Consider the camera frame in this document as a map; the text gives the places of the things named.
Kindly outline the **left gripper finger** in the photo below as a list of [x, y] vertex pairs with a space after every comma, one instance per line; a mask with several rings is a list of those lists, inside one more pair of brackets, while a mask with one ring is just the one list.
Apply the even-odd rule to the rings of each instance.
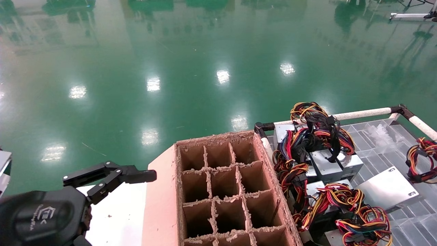
[[84, 235], [79, 235], [78, 237], [76, 237], [73, 242], [72, 242], [73, 246], [92, 246], [89, 241], [86, 240]]
[[89, 202], [96, 205], [123, 183], [153, 182], [156, 179], [155, 170], [138, 170], [134, 165], [118, 165], [106, 161], [64, 176], [63, 184], [65, 187], [78, 188], [98, 181], [87, 192]]

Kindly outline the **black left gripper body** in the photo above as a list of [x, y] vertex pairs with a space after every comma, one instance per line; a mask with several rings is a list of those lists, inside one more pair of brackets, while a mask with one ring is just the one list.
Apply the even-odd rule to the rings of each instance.
[[72, 246], [89, 230], [91, 207], [73, 187], [31, 191], [1, 199], [2, 246]]

